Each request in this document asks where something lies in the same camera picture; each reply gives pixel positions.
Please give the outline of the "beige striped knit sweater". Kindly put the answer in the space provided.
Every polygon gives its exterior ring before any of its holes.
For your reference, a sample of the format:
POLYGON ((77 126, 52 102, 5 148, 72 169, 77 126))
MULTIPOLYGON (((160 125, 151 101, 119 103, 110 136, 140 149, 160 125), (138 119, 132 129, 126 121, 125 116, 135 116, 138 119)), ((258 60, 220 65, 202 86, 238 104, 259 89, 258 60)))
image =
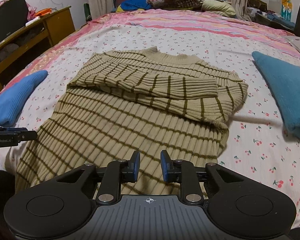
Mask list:
POLYGON ((138 182, 125 185, 124 193, 176 193, 177 186, 163 180, 160 152, 196 166, 215 163, 226 147, 228 121, 247 92, 236 72, 194 55, 173 56, 156 47, 95 53, 27 144, 15 190, 139 151, 138 182))

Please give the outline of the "bright blue folded knit garment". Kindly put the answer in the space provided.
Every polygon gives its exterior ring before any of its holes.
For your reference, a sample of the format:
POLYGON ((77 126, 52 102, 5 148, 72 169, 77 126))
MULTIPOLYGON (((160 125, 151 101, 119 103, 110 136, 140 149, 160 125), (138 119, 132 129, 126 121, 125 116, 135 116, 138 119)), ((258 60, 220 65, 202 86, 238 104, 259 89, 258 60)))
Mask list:
POLYGON ((24 77, 0 94, 0 126, 12 127, 15 124, 25 102, 47 76, 47 70, 40 70, 24 77))

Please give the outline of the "wooden TV cabinet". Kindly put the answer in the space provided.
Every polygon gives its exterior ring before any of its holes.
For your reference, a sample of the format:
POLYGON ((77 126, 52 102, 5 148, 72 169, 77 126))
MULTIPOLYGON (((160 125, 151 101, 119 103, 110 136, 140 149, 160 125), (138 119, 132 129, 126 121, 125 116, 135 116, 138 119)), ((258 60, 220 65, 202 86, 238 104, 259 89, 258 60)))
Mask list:
POLYGON ((75 31, 70 8, 47 14, 0 42, 0 91, 27 64, 75 31))

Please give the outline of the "black television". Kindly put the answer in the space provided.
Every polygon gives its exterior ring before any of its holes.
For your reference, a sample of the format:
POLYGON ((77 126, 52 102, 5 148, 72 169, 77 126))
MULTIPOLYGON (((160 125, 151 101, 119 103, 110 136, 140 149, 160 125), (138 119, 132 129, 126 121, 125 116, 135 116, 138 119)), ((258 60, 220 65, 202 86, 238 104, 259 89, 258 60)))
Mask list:
POLYGON ((28 13, 25 0, 8 0, 0 6, 0 42, 25 26, 28 13))

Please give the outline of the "orange item on cabinet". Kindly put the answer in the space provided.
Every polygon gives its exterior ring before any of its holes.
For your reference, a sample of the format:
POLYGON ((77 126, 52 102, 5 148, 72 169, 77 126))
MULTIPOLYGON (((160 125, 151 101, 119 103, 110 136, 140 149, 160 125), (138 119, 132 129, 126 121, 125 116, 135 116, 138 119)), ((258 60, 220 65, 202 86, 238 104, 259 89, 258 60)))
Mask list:
POLYGON ((45 9, 42 9, 42 10, 36 12, 34 17, 43 17, 45 15, 50 14, 51 12, 52 12, 51 8, 45 8, 45 9))

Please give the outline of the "teal folded fleece garment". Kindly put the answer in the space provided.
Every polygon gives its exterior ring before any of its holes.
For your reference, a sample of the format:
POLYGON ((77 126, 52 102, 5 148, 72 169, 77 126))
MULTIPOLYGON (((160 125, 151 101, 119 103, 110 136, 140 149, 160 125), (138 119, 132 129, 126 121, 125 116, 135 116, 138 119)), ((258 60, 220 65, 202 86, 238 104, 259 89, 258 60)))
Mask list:
POLYGON ((265 79, 289 133, 300 139, 300 67, 252 52, 258 71, 265 79))

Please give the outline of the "pale green pillow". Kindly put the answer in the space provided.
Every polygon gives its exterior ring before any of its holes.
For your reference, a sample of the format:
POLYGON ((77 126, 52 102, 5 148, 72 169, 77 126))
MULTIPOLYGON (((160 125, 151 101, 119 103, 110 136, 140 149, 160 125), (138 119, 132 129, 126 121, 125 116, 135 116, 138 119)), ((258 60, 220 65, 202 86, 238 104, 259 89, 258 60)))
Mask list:
POLYGON ((200 3, 202 5, 202 11, 207 11, 224 17, 236 17, 234 7, 228 2, 218 0, 201 0, 200 3))

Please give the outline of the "blue cloth pile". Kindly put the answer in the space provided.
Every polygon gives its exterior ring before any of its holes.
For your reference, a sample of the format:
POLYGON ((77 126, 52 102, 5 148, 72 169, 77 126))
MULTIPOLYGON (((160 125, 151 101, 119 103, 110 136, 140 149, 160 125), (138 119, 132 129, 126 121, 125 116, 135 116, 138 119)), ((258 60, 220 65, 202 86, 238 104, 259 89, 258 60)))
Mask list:
POLYGON ((152 6, 147 0, 125 0, 116 9, 116 12, 149 10, 152 6))

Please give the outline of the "cluttered nightstand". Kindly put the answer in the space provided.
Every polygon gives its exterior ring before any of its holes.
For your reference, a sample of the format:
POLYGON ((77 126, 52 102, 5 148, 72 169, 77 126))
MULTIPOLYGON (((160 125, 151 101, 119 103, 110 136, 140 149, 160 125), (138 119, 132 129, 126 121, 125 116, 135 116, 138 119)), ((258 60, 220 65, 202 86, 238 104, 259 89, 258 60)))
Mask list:
POLYGON ((274 11, 268 11, 267 3, 261 0, 248 0, 247 13, 255 23, 265 25, 274 29, 281 29, 293 32, 295 23, 283 19, 274 11))

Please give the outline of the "yellow teal carton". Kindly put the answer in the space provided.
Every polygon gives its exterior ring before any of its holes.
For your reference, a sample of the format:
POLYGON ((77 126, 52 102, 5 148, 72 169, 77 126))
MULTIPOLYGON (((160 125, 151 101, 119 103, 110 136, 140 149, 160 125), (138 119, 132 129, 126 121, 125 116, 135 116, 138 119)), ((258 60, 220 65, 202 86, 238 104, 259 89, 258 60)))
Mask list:
POLYGON ((292 6, 291 0, 281 0, 281 17, 284 20, 291 21, 292 6))

